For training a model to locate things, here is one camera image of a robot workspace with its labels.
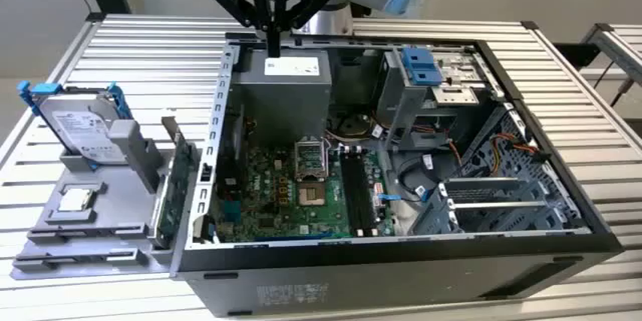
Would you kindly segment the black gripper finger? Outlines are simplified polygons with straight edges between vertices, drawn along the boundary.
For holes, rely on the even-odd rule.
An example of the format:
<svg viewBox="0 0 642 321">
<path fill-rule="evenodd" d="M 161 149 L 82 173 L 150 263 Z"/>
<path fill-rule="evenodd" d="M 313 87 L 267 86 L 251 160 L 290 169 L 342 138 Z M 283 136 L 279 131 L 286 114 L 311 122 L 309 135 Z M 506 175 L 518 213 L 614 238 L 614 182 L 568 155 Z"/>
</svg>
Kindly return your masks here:
<svg viewBox="0 0 642 321">
<path fill-rule="evenodd" d="M 215 0 L 235 20 L 265 33 L 269 56 L 274 57 L 274 21 L 269 0 Z"/>
<path fill-rule="evenodd" d="M 301 0 L 290 9 L 287 0 L 274 1 L 274 56 L 281 56 L 281 33 L 299 29 L 330 0 Z"/>
</svg>

